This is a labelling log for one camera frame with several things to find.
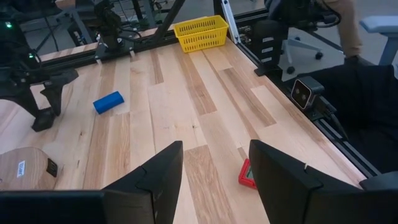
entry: chair wheel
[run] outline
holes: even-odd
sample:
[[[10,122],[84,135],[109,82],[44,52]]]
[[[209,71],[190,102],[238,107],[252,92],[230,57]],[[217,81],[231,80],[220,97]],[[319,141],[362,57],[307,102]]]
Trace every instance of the chair wheel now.
[[[290,66],[289,68],[287,68],[286,72],[291,75],[294,73],[294,71],[296,71],[296,69],[293,66]]]
[[[323,57],[323,53],[322,53],[322,52],[318,52],[318,53],[315,55],[315,59],[317,59],[317,60],[321,60],[322,57]]]

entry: black camera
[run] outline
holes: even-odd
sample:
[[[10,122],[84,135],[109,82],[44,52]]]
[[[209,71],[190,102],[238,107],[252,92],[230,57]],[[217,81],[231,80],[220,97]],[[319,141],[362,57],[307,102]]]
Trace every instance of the black camera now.
[[[301,77],[294,82],[291,97],[301,110],[311,108],[314,99],[325,91],[325,87],[312,77]]]

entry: label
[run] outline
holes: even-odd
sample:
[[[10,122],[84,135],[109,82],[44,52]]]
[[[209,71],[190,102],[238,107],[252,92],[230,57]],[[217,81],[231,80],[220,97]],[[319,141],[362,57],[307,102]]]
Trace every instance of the label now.
[[[25,174],[25,161],[18,163],[17,178]]]
[[[270,60],[272,60],[272,57],[261,59],[261,62],[266,63],[269,62]]]
[[[274,40],[273,37],[266,37],[266,38],[263,38],[262,42],[265,43],[265,42],[272,41],[272,40]]]
[[[272,51],[273,49],[274,49],[273,47],[269,47],[269,48],[267,48],[267,49],[262,49],[262,50],[261,50],[261,53],[267,53],[267,52]]]

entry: wooden table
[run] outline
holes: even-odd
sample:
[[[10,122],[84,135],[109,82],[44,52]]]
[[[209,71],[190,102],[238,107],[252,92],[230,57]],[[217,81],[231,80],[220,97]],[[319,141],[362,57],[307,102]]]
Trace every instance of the wooden table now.
[[[62,114],[35,133],[33,117],[0,101],[0,153],[44,150],[59,166],[56,189],[100,189],[175,140],[184,169],[175,223],[268,223],[258,193],[238,184],[250,139],[358,185],[364,176],[230,41],[185,54],[168,45],[78,69]],[[48,102],[32,91],[44,108]],[[125,103],[97,115],[92,102],[120,91]]]

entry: plastic basket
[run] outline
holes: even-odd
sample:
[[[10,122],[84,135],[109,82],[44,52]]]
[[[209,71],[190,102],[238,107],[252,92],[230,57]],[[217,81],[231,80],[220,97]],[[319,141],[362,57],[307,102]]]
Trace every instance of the plastic basket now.
[[[185,53],[225,44],[228,24],[221,16],[208,16],[174,25],[174,33]]]

